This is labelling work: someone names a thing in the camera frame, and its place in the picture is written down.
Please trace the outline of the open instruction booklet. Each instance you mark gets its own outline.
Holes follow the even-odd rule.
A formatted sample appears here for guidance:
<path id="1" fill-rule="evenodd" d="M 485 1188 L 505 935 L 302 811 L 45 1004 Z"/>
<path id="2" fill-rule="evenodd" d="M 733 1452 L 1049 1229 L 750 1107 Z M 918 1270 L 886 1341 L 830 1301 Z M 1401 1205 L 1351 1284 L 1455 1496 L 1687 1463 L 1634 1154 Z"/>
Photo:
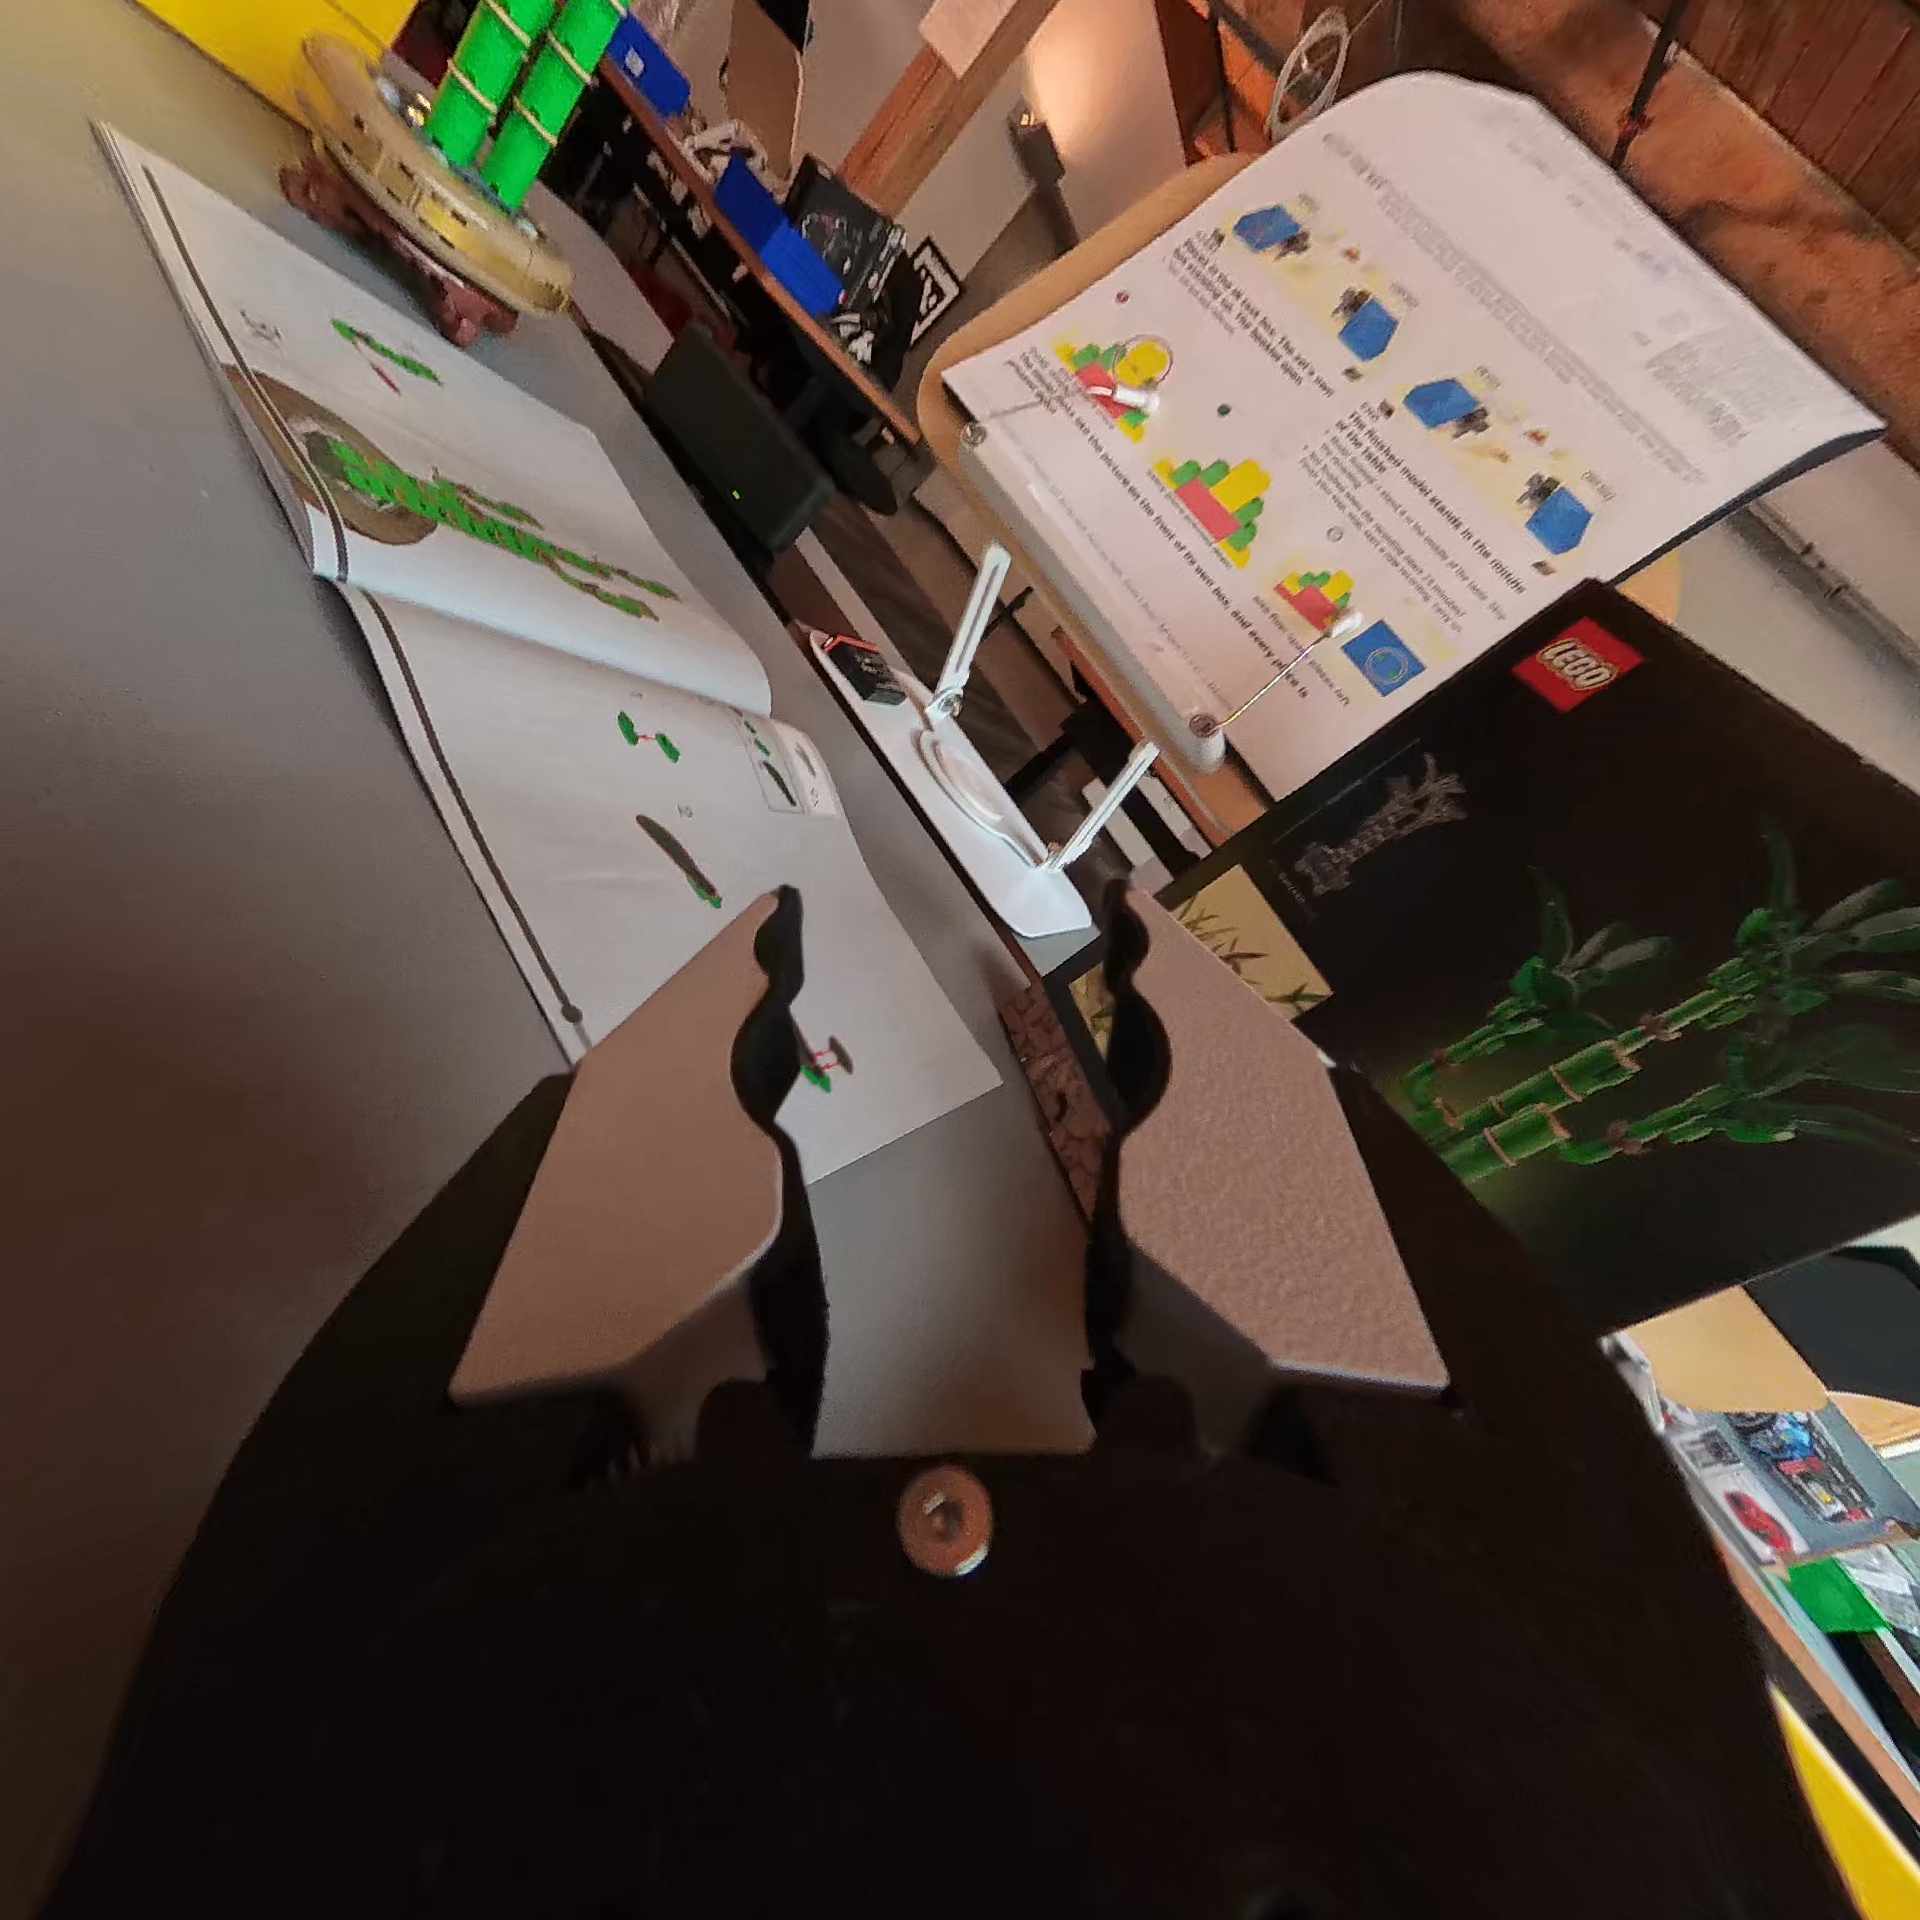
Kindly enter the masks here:
<path id="1" fill-rule="evenodd" d="M 825 752 L 776 717 L 600 440 L 167 157 L 95 136 L 567 1059 L 786 884 L 804 983 L 780 1122 L 806 1178 L 997 1090 Z"/>

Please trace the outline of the white document stand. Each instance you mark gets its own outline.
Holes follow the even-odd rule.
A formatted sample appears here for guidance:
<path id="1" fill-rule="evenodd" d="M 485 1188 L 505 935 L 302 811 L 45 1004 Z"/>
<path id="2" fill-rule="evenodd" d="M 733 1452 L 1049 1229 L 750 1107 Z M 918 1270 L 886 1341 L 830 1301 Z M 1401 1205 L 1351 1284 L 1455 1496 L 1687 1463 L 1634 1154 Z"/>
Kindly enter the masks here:
<path id="1" fill-rule="evenodd" d="M 1058 258 L 1042 274 L 1008 298 L 1008 317 L 983 317 L 989 335 L 1015 332 L 1046 315 L 1071 292 L 1143 248 L 1165 229 L 1192 213 L 1210 192 L 1247 166 L 1247 152 L 1199 159 L 1156 186 L 1090 240 Z M 1120 808 L 1158 756 L 1169 756 L 1153 738 L 1129 740 L 1121 773 L 1104 799 L 1053 847 L 1034 834 L 1008 786 L 992 774 L 973 740 L 960 730 L 960 701 L 972 686 L 972 668 L 998 600 L 998 587 L 1012 565 L 1012 536 L 989 535 L 961 619 L 946 647 L 934 688 L 925 688 L 892 652 L 892 643 L 869 614 L 857 634 L 821 630 L 792 621 L 804 659 L 817 670 L 832 698 L 846 708 L 888 776 L 900 786 L 918 821 L 946 853 L 975 901 L 1015 942 L 1070 942 L 1090 936 L 1092 916 L 1068 872 L 1070 858 L 1082 858 L 1097 831 Z M 906 704 L 864 704 L 823 660 L 830 635 L 852 635 L 882 648 L 898 674 Z"/>

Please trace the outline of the green plastic bin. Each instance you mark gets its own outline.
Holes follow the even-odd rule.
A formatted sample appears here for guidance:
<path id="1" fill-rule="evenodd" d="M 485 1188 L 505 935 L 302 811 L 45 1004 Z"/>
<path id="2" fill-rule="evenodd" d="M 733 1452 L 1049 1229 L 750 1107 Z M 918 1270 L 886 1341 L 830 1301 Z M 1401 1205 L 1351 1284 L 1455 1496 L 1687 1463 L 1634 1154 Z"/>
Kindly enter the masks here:
<path id="1" fill-rule="evenodd" d="M 1834 1555 L 1786 1566 L 1784 1584 L 1798 1608 L 1829 1639 L 1878 1635 L 1893 1627 L 1874 1594 L 1855 1582 Z"/>

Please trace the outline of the printed instruction sheet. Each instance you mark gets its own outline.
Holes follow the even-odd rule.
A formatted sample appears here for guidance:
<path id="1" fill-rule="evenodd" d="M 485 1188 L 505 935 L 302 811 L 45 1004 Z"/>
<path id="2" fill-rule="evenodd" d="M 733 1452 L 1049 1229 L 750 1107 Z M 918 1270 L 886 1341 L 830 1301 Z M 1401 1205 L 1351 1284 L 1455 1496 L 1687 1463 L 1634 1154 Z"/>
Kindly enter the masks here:
<path id="1" fill-rule="evenodd" d="M 1529 96 L 1336 103 L 940 395 L 1143 730 L 1272 798 L 1882 420 Z"/>

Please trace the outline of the cork board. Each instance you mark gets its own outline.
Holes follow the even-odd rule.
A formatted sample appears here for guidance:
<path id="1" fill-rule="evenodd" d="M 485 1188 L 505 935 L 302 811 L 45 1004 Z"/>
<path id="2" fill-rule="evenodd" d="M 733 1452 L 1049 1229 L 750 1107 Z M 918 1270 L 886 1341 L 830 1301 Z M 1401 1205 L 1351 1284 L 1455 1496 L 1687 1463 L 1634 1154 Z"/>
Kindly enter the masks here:
<path id="1" fill-rule="evenodd" d="M 1071 1046 L 1070 1026 L 1039 981 L 998 1006 L 998 1026 L 1034 1101 L 1046 1147 L 1080 1218 L 1090 1220 L 1112 1122 Z"/>

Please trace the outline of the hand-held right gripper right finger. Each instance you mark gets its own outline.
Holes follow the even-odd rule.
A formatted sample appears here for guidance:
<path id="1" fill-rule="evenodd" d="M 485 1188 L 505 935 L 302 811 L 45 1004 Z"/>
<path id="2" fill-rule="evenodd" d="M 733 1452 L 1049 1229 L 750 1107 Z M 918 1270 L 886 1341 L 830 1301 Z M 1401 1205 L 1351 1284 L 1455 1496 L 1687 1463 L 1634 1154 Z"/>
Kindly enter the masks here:
<path id="1" fill-rule="evenodd" d="M 1145 1267 L 1257 1355 L 1272 1392 L 1441 1403 L 1449 1365 L 1318 1046 L 1126 882 L 1109 891 L 1100 979 L 1111 1131 L 1082 1280 L 1092 1426 L 1145 1381 L 1130 1346 Z"/>

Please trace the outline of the blue plastic bin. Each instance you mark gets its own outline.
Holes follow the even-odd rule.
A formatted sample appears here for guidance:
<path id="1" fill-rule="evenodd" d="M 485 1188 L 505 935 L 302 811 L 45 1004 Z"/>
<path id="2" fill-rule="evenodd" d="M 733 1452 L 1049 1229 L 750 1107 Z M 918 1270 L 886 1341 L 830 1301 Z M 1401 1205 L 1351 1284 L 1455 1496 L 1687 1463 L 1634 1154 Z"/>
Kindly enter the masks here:
<path id="1" fill-rule="evenodd" d="M 768 274 L 815 320 L 832 315 L 842 284 L 817 248 L 792 226 L 781 202 L 753 174 L 750 157 L 733 151 L 712 183 L 719 215 L 762 262 Z"/>
<path id="2" fill-rule="evenodd" d="M 631 8 L 621 12 L 606 60 L 663 120 L 688 108 L 688 75 Z"/>

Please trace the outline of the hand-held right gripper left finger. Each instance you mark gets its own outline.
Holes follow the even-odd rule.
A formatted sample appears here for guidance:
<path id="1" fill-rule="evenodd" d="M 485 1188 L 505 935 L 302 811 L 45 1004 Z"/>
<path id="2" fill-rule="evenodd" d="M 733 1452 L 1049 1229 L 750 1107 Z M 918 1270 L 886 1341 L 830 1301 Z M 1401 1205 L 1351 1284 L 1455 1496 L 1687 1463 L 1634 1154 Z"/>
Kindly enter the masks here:
<path id="1" fill-rule="evenodd" d="M 801 899 L 756 899 L 594 1043 L 471 1326 L 464 1407 L 606 1392 L 640 1452 L 692 1455 L 760 1397 L 817 1442 L 830 1314 L 800 1151 Z"/>

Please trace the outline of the yellow plastic bin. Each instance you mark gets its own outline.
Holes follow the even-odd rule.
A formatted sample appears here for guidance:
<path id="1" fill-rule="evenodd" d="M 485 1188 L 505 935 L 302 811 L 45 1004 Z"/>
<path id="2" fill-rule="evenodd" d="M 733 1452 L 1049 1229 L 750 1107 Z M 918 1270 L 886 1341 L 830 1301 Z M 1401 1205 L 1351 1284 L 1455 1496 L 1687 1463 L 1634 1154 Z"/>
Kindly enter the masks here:
<path id="1" fill-rule="evenodd" d="M 414 2 L 136 2 L 199 53 L 254 88 L 287 80 L 298 43 L 334 34 L 376 56 Z"/>
<path id="2" fill-rule="evenodd" d="M 1791 1773 L 1861 1917 L 1917 1917 L 1917 1862 L 1813 1735 L 1790 1699 L 1767 1685 Z"/>

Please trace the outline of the black box device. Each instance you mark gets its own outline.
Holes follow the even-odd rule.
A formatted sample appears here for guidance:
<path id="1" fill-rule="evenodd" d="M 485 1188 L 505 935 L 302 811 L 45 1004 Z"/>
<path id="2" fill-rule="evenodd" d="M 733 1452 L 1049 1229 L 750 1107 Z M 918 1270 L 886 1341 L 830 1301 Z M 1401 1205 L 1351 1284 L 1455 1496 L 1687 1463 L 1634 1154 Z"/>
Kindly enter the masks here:
<path id="1" fill-rule="evenodd" d="M 638 412 L 724 540 L 756 568 L 774 565 L 832 498 L 826 469 L 702 322 L 674 333 L 640 384 Z"/>

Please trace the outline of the black printed box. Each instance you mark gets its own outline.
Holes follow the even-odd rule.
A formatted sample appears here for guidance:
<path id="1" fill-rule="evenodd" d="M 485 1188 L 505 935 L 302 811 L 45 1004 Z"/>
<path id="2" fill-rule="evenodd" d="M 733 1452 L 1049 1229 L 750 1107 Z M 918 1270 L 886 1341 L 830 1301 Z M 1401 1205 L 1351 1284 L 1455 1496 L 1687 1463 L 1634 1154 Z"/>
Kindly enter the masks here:
<path id="1" fill-rule="evenodd" d="M 870 317 L 902 255 L 905 229 L 809 152 L 786 188 L 783 218 L 839 282 L 842 298 L 832 317 Z"/>

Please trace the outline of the wooden side table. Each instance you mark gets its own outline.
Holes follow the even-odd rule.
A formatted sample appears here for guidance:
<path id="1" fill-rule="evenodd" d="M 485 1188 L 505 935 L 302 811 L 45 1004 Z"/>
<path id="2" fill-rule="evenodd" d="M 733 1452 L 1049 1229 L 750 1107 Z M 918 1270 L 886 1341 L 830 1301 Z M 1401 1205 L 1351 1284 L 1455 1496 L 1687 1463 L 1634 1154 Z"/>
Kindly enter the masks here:
<path id="1" fill-rule="evenodd" d="M 786 332 L 801 342 L 800 349 L 806 355 L 809 375 L 804 402 L 788 415 L 790 426 L 801 426 L 801 420 L 809 418 L 809 408 L 815 406 L 815 399 L 825 391 L 825 384 L 833 384 L 842 395 L 862 402 L 888 429 L 900 448 L 920 450 L 925 440 L 914 418 L 895 404 L 894 395 L 878 384 L 870 371 L 857 363 L 857 358 L 840 347 L 832 328 L 809 314 L 804 301 L 796 299 L 780 282 L 760 251 L 756 251 L 750 238 L 729 219 L 724 205 L 712 192 L 712 183 L 702 174 L 696 162 L 682 152 L 671 128 L 656 108 L 646 103 L 633 77 L 623 70 L 621 61 L 612 55 L 604 55 L 596 67 L 596 77 L 621 100 L 621 108 L 633 118 L 646 148 L 657 155 L 666 174 L 686 188 L 688 203 L 703 215 L 709 230 L 727 247 L 735 269 L 744 274 L 746 284 L 759 287 L 759 301 L 772 306 L 781 315 Z"/>

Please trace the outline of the green toy bamboo model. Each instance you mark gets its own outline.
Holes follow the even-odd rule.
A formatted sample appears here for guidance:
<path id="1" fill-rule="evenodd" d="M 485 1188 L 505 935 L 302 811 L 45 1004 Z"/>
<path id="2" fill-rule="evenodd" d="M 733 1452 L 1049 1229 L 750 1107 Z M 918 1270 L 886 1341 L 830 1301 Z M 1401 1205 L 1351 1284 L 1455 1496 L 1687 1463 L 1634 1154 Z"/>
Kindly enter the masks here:
<path id="1" fill-rule="evenodd" d="M 279 190 L 398 260 L 460 349 L 560 315 L 570 269 L 525 202 L 631 20 L 616 2 L 474 4 L 429 99 L 348 38 L 309 34 L 295 61 L 309 155 Z"/>

